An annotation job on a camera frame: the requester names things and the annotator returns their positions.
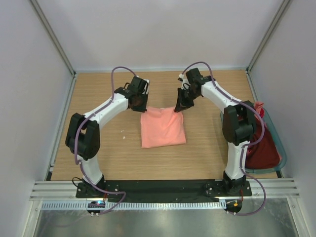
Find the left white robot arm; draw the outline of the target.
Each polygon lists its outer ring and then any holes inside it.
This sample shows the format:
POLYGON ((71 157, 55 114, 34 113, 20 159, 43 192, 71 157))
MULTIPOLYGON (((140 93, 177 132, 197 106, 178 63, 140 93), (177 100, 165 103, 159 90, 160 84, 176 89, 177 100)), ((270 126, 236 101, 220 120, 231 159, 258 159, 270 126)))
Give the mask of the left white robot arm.
POLYGON ((80 167, 83 175, 78 190, 89 192, 95 198, 108 192, 97 158, 101 146, 101 129, 128 109, 145 112, 149 85, 148 79, 134 76, 131 82, 113 90, 111 97, 95 109, 83 115, 72 115, 65 144, 74 154, 75 164, 80 167))

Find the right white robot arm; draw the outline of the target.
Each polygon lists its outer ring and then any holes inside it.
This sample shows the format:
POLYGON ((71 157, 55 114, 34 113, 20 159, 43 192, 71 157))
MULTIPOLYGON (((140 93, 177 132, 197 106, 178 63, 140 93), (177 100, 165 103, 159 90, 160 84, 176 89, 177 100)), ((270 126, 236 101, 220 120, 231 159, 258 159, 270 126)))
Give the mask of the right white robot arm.
POLYGON ((222 189, 227 195, 239 193, 245 186, 246 146, 256 132, 256 117, 250 101, 241 101, 224 90, 212 76, 202 76, 198 68, 179 75, 182 83, 177 89, 174 112, 194 106, 194 100, 204 97, 213 102, 223 114, 222 133, 228 143, 227 166, 223 173, 222 189))

